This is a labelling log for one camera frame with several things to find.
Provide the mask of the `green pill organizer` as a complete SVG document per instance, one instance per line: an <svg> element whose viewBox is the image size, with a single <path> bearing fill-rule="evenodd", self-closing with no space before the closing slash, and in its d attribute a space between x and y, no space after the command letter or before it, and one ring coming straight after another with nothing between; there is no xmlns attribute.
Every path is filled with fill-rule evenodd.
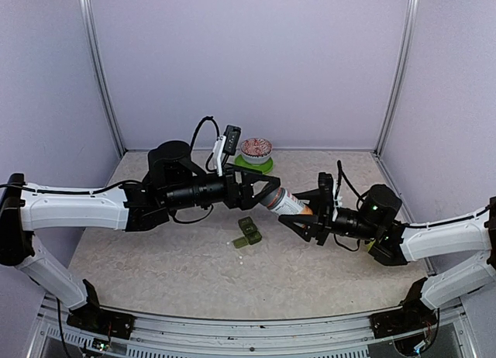
<svg viewBox="0 0 496 358"><path fill-rule="evenodd" d="M255 245L262 240L263 237L251 217L247 216L240 219L238 221L238 226L243 235L232 241L232 244L236 249Z"/></svg>

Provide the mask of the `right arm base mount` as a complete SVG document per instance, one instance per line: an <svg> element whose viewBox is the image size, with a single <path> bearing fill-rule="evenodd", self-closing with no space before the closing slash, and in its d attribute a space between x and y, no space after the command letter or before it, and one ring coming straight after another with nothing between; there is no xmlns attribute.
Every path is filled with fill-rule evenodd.
<svg viewBox="0 0 496 358"><path fill-rule="evenodd" d="M373 313L369 319L375 339L423 329L439 321L437 311L428 308L419 299L403 301L400 308Z"/></svg>

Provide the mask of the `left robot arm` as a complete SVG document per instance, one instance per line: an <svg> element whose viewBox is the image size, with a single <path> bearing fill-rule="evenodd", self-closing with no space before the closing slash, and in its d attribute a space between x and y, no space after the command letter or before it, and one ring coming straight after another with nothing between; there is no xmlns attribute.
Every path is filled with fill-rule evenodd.
<svg viewBox="0 0 496 358"><path fill-rule="evenodd" d="M22 271L91 330L103 329L109 315L100 307L94 287L71 274L34 232L59 227L145 232L174 219L181 209L209 209L218 202L252 209L281 182L228 163L240 133L240 128L227 126L217 137L212 172L192 160L191 144L171 140L147 154L148 171L141 181L124 180L106 188L51 188L12 174L2 185L2 265Z"/></svg>

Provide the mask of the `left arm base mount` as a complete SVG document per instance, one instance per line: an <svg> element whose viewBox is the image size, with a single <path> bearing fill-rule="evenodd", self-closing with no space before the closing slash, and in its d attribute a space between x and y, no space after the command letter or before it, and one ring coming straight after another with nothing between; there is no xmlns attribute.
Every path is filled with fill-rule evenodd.
<svg viewBox="0 0 496 358"><path fill-rule="evenodd" d="M69 312L67 324L110 338L129 340L135 320L131 314L85 305Z"/></svg>

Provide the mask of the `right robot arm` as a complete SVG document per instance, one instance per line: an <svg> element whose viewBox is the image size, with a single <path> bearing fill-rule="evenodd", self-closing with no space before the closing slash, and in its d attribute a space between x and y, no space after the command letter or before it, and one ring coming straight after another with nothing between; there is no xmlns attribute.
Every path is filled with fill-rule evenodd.
<svg viewBox="0 0 496 358"><path fill-rule="evenodd" d="M310 215L280 215L278 220L304 241L322 245L328 235L367 243L368 253L385 266L404 266L431 256L473 252L473 256L441 274L424 277L410 288L396 316L405 330L434 310L495 281L495 200L473 213L431 223L402 223L396 219L402 201L386 185L375 184L357 196L354 209L339 204L342 170L334 179L320 173L318 188L297 194L309 203Z"/></svg>

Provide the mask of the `amber bottle grey cap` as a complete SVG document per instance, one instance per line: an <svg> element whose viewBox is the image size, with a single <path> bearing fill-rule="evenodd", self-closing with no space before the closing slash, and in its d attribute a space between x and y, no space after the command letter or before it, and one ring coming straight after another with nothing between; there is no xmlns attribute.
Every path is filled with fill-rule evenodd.
<svg viewBox="0 0 496 358"><path fill-rule="evenodd" d="M313 211L285 188L278 188L260 203L275 215L312 215Z"/></svg>

